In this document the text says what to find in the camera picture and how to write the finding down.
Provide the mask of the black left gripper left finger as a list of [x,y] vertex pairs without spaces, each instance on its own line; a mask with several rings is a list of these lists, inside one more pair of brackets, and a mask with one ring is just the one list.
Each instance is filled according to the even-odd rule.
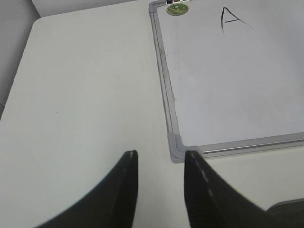
[[138,196],[138,153],[125,152],[82,199],[42,228],[131,228]]

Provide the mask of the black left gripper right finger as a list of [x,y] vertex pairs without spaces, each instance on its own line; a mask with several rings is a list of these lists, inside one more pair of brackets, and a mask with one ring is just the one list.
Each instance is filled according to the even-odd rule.
[[192,228],[302,228],[304,202],[278,203],[268,210],[230,186],[197,151],[186,151],[184,199]]

